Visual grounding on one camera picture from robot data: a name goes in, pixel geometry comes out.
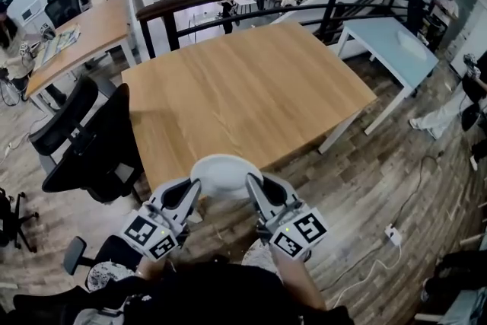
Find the black railing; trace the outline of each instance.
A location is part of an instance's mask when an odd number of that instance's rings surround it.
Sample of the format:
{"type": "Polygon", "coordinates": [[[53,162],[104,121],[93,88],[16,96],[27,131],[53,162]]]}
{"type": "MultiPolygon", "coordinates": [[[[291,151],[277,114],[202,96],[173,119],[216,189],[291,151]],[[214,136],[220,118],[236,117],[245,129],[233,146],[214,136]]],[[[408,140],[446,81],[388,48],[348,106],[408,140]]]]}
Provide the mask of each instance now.
{"type": "Polygon", "coordinates": [[[174,19],[174,13],[178,11],[185,10],[187,8],[195,7],[197,5],[204,5],[207,3],[219,2],[222,0],[163,0],[156,2],[153,5],[144,7],[142,10],[137,12],[137,19],[140,21],[142,27],[142,33],[144,34],[145,43],[147,45],[148,54],[151,58],[155,57],[154,46],[152,44],[151,35],[148,29],[148,22],[157,18],[162,18],[164,25],[166,27],[167,39],[169,42],[169,47],[171,50],[176,50],[180,48],[179,38],[184,37],[188,34],[195,33],[197,31],[209,29],[210,27],[215,27],[223,24],[224,22],[235,22],[242,21],[244,19],[250,19],[255,17],[262,17],[264,15],[278,14],[282,12],[290,11],[302,11],[302,10],[313,10],[317,8],[324,8],[324,14],[321,19],[315,19],[310,21],[301,22],[302,25],[312,25],[319,24],[320,28],[317,31],[317,36],[324,39],[324,37],[329,37],[330,34],[337,33],[340,28],[336,27],[343,21],[350,19],[359,18],[380,18],[387,16],[397,16],[398,18],[404,18],[407,14],[396,15],[392,13],[391,8],[404,9],[407,8],[406,5],[393,5],[394,0],[384,0],[383,4],[371,4],[369,2],[355,2],[355,3],[340,3],[337,0],[329,0],[328,3],[315,4],[315,5],[299,5],[295,7],[275,7],[262,11],[254,11],[246,14],[235,15],[229,18],[219,18],[215,21],[207,22],[204,24],[197,25],[195,27],[190,27],[183,30],[178,30],[176,26],[176,21],[174,19]],[[336,8],[339,8],[340,12],[333,14],[336,8]],[[364,9],[373,8],[373,15],[356,15],[343,13],[344,9],[354,8],[354,9],[364,9]]]}

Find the black bag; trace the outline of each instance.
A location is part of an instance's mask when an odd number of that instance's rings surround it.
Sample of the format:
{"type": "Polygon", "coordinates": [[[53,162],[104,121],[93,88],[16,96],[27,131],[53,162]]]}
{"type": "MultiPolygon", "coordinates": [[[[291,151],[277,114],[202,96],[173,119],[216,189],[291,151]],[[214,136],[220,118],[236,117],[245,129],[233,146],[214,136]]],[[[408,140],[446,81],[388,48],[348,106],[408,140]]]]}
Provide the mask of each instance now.
{"type": "Polygon", "coordinates": [[[480,116],[480,105],[479,103],[474,103],[468,106],[462,113],[462,129],[464,132],[469,130],[480,116]]]}

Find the long black hair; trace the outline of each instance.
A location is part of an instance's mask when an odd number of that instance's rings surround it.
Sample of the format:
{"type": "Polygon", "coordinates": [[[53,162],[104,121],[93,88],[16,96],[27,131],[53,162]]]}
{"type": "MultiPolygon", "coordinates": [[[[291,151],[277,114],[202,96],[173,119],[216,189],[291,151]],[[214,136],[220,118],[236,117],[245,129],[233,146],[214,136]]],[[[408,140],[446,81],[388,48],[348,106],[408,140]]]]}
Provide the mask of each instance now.
{"type": "Polygon", "coordinates": [[[0,46],[3,49],[7,49],[10,46],[10,42],[17,35],[17,30],[17,25],[10,19],[10,17],[7,17],[3,22],[0,22],[0,46]]]}

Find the wood plank flooring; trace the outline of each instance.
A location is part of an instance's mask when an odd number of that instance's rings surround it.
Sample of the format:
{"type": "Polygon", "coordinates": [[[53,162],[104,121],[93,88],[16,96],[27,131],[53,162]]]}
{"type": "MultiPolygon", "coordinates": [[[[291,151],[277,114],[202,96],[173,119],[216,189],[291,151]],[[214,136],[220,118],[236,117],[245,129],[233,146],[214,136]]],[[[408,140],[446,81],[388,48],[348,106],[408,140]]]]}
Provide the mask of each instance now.
{"type": "MultiPolygon", "coordinates": [[[[481,162],[479,172],[474,173],[468,159],[469,145],[483,135],[477,127],[462,133],[458,119],[436,142],[427,133],[409,127],[408,118],[445,101],[450,93],[445,83],[456,84],[453,74],[441,64],[416,99],[406,100],[366,136],[363,130],[399,92],[399,86],[384,67],[371,64],[364,56],[348,63],[374,90],[378,101],[324,156],[310,145],[274,171],[289,180],[311,206],[317,206],[330,226],[332,234],[314,249],[307,263],[329,307],[345,288],[367,276],[376,259],[389,266],[397,261],[399,251],[384,234],[385,226],[397,218],[396,226],[403,236],[399,264],[390,271],[376,266],[370,279],[347,291],[340,304],[349,308],[356,324],[411,323],[420,310],[420,286],[431,274],[437,256],[456,250],[460,239],[482,229],[477,205],[485,200],[487,167],[481,162]],[[421,167],[421,183],[413,193],[421,167]]],[[[114,59],[92,72],[116,75],[125,67],[124,61],[114,59]]],[[[119,77],[114,80],[120,83],[119,77]]],[[[66,78],[59,86],[70,91],[73,83],[66,78]]],[[[103,102],[99,97],[97,106],[103,102]]],[[[31,123],[42,116],[31,104],[10,108],[0,103],[0,155],[9,142],[16,145],[31,123]]],[[[22,209],[40,213],[39,221],[25,228],[27,238],[38,246],[37,254],[13,246],[0,249],[0,282],[19,286],[18,290],[0,287],[0,303],[6,308],[11,308],[17,293],[49,295],[82,284],[85,272],[80,270],[71,277],[62,268],[70,240],[75,235],[83,237],[89,246],[87,255],[95,254],[135,207],[131,197],[102,206],[81,190],[43,193],[44,177],[36,152],[27,142],[11,151],[0,165],[0,185],[9,195],[24,191],[27,200],[22,209]]],[[[149,195],[144,180],[139,189],[149,195]]],[[[200,212],[205,221],[192,226],[179,259],[202,260],[215,252],[240,259],[255,239],[256,216],[248,202],[207,201],[201,204],[200,212]]]]}

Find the wooden tabletop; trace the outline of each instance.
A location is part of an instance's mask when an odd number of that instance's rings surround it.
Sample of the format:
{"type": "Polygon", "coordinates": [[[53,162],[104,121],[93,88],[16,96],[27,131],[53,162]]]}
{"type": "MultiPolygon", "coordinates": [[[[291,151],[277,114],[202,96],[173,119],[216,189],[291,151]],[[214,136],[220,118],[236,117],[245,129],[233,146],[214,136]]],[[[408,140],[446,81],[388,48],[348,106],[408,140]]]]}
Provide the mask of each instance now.
{"type": "Polygon", "coordinates": [[[269,167],[376,98],[294,23],[206,40],[127,69],[122,77],[152,190],[188,176],[195,162],[214,153],[269,167]]]}
{"type": "Polygon", "coordinates": [[[26,95],[30,96],[42,90],[82,59],[89,59],[104,47],[127,38],[129,34],[127,23],[126,0],[108,0],[63,24],[56,29],[57,33],[63,32],[73,24],[80,25],[81,35],[78,41],[32,74],[26,95]]]}

